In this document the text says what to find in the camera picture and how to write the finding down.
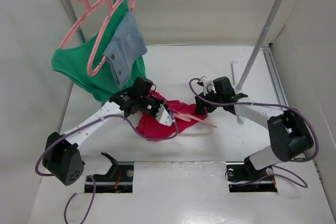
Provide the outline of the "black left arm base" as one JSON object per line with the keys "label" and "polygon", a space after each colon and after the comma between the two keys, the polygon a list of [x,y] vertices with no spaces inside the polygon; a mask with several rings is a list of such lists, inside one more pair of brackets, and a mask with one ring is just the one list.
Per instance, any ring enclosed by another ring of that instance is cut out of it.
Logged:
{"label": "black left arm base", "polygon": [[107,171],[96,170],[93,178],[97,194],[128,194],[133,191],[134,162],[119,162],[108,153],[102,152],[103,161],[107,161]]}

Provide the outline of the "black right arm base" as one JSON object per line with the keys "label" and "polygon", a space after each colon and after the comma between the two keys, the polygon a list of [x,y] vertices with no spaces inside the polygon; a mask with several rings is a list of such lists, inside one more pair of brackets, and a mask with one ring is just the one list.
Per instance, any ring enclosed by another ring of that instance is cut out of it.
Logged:
{"label": "black right arm base", "polygon": [[272,166],[260,170],[246,158],[243,162],[226,162],[225,178],[230,193],[277,193]]}

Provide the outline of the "red t shirt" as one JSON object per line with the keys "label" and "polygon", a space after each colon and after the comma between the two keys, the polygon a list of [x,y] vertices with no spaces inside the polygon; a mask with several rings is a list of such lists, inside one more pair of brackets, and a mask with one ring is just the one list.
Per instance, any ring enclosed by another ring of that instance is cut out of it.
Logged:
{"label": "red t shirt", "polygon": [[[207,118],[207,114],[199,115],[195,113],[196,104],[187,104],[179,100],[167,100],[158,92],[154,92],[153,95],[156,98],[163,99],[169,106],[169,108],[173,110],[174,113],[180,112],[182,114],[189,114],[191,116],[199,118],[201,121]],[[198,121],[194,119],[191,119],[190,121],[185,121],[177,118],[175,120],[178,126],[179,133],[182,133],[186,128],[189,128],[198,123]],[[154,141],[157,141],[158,138],[171,137],[176,133],[176,128],[173,124],[171,126],[160,124],[155,118],[145,113],[143,113],[139,124],[135,129],[146,138],[154,138]]]}

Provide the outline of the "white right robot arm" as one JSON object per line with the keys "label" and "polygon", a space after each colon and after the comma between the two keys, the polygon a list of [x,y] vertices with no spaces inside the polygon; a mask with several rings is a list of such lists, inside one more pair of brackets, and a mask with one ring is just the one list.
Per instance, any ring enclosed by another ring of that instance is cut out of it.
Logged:
{"label": "white right robot arm", "polygon": [[207,115],[217,108],[223,108],[268,131],[270,144],[267,147],[247,156],[243,164],[228,168],[238,179],[258,179],[273,165],[292,162],[311,148],[318,152],[316,133],[298,110],[280,104],[255,102],[248,95],[235,91],[227,77],[211,80],[203,76],[195,81],[203,88],[201,93],[195,95],[196,114]]}

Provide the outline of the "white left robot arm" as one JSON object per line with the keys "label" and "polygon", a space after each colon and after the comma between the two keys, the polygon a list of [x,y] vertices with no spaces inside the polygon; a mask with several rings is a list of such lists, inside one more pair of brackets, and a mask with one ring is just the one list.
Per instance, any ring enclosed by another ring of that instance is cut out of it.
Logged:
{"label": "white left robot arm", "polygon": [[110,119],[126,119],[137,112],[143,112],[165,126],[171,126],[173,119],[166,102],[152,95],[154,83],[137,77],[131,87],[112,95],[92,116],[70,131],[60,135],[49,135],[46,155],[42,165],[65,186],[72,185],[84,171],[85,161],[81,154],[85,142]]}

